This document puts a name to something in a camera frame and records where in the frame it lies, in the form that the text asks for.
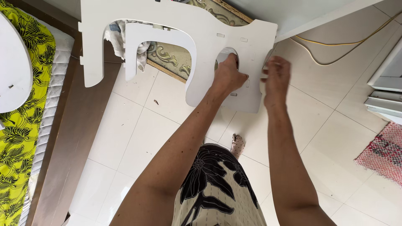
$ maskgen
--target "white tile floor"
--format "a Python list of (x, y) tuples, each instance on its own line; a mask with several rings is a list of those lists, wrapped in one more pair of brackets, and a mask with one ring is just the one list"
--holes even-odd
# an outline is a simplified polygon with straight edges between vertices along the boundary
[[(358, 41), (396, 11), (387, 2), (300, 36), (326, 43)], [(363, 103), (373, 91), (366, 82), (401, 36), (402, 25), (392, 21), (331, 66), (316, 65), (290, 40), (279, 42), (273, 51), (292, 63), (287, 104), (297, 147), (323, 210), (339, 226), (402, 225), (402, 190), (353, 162), (386, 124), (365, 110)], [(305, 44), (322, 62), (351, 48)], [(149, 65), (128, 82), (120, 71), (70, 207), (69, 226), (110, 223), (130, 186), (192, 111), (184, 86)], [(267, 122), (263, 107), (258, 114), (222, 107), (205, 140), (230, 147), (233, 133), (243, 136), (246, 149), (239, 161), (271, 226), (279, 224), (271, 193)]]

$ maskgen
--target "gold frame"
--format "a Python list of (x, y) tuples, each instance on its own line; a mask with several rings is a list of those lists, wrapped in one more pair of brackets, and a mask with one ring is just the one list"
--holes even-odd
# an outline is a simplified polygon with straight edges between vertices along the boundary
[[(235, 14), (237, 17), (239, 17), (240, 19), (246, 21), (247, 23), (251, 23), (253, 21), (253, 19), (251, 19), (250, 17), (244, 15), (242, 12), (238, 11), (237, 9), (235, 9), (234, 7), (232, 7), (231, 5), (227, 4), (226, 2), (222, 1), (222, 0), (212, 0), (214, 1), (216, 4), (222, 6), (223, 8), (225, 8), (226, 10), (228, 10), (229, 12)], [(172, 76), (173, 78), (181, 81), (182, 83), (186, 83), (186, 80), (183, 79), (182, 77), (176, 75), (175, 73), (169, 71), (168, 69), (162, 67), (161, 65), (151, 61), (150, 59), (147, 59), (147, 64), (151, 65), (154, 68), (157, 68), (158, 70), (165, 72), (166, 74)]]

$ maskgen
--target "white cloth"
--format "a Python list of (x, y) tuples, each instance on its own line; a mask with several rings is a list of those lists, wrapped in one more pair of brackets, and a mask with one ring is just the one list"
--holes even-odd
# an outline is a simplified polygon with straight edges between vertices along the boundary
[[(125, 25), (126, 23), (144, 23), (139, 21), (119, 20), (111, 23), (105, 31), (105, 39), (112, 43), (115, 55), (125, 59), (125, 49), (123, 44), (125, 43)], [(147, 64), (147, 49), (150, 46), (150, 41), (143, 42), (137, 49), (137, 65), (138, 69), (142, 72), (145, 71), (145, 65)]]

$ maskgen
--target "floral skirt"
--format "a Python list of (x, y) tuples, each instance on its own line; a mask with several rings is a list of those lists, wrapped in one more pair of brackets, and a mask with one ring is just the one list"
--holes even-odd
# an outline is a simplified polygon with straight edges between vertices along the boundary
[(226, 148), (204, 144), (176, 195), (172, 225), (267, 224), (237, 159)]

